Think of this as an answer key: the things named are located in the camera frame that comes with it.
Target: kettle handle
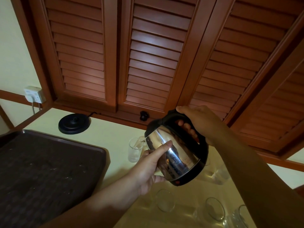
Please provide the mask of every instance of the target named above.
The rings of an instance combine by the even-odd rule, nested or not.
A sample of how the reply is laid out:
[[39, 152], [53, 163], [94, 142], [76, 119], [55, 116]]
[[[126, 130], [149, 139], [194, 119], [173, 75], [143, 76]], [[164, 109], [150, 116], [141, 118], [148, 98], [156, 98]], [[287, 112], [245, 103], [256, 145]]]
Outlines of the kettle handle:
[[[188, 134], [184, 129], [175, 123], [177, 120], [183, 120], [184, 122], [188, 123], [192, 129], [195, 130], [200, 144], [198, 144], [190, 134]], [[179, 138], [184, 138], [187, 141], [186, 146], [189, 146], [188, 148], [193, 151], [196, 157], [201, 159], [203, 163], [206, 163], [208, 156], [208, 144], [206, 143], [206, 138], [197, 132], [191, 120], [186, 115], [177, 112], [176, 109], [170, 110], [168, 111], [168, 114], [162, 119], [162, 124], [168, 127]]]

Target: electric kettle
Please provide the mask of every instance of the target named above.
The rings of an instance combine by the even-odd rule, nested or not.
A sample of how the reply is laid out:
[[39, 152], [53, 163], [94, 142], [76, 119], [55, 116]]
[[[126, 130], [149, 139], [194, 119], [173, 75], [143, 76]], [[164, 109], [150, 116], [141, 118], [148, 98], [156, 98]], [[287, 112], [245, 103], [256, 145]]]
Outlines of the electric kettle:
[[175, 109], [162, 119], [150, 122], [145, 132], [147, 146], [152, 152], [159, 146], [172, 140], [173, 145], [158, 161], [158, 168], [165, 179], [175, 186], [184, 185], [194, 179], [204, 168], [208, 157], [208, 144], [205, 137], [196, 130], [199, 142], [176, 124], [183, 120], [191, 125], [190, 119]]

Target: brown tray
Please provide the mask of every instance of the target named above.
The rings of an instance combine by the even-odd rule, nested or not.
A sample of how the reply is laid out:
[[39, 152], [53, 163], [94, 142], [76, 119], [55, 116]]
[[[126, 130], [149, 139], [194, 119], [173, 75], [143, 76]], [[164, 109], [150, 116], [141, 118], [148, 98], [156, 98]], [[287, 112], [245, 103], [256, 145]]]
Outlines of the brown tray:
[[37, 227], [88, 198], [106, 151], [30, 130], [0, 137], [1, 227]]

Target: louvered cabinet door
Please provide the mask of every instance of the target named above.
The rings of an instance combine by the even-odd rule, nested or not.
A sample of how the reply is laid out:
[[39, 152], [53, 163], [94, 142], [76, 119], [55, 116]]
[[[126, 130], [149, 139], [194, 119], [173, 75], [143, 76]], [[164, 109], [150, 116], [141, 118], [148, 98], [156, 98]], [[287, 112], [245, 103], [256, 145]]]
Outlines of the louvered cabinet door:
[[29, 0], [59, 100], [115, 111], [117, 0]]
[[304, 25], [304, 0], [217, 0], [179, 105], [229, 123]]
[[251, 146], [283, 155], [304, 136], [304, 40], [283, 62], [231, 129]]
[[216, 0], [122, 0], [119, 110], [176, 107]]

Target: wall socket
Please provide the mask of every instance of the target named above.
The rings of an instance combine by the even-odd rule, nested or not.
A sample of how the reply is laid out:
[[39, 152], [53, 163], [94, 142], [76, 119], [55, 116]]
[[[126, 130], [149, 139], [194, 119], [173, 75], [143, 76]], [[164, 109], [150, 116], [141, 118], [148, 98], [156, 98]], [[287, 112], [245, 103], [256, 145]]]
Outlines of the wall socket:
[[30, 97], [29, 99], [31, 99], [31, 97], [32, 97], [34, 99], [34, 102], [37, 102], [37, 103], [45, 102], [45, 97], [43, 95], [41, 88], [28, 86], [28, 87], [24, 88], [24, 91], [25, 91], [25, 96], [29, 96]]

